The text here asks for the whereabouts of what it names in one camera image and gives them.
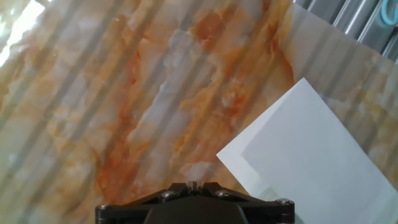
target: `white sheet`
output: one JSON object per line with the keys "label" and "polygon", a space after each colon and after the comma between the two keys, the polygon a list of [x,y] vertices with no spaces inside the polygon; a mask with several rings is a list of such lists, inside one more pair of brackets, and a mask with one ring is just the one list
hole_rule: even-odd
{"label": "white sheet", "polygon": [[305,79],[218,157],[252,196],[293,200],[306,224],[398,220],[397,191]]}

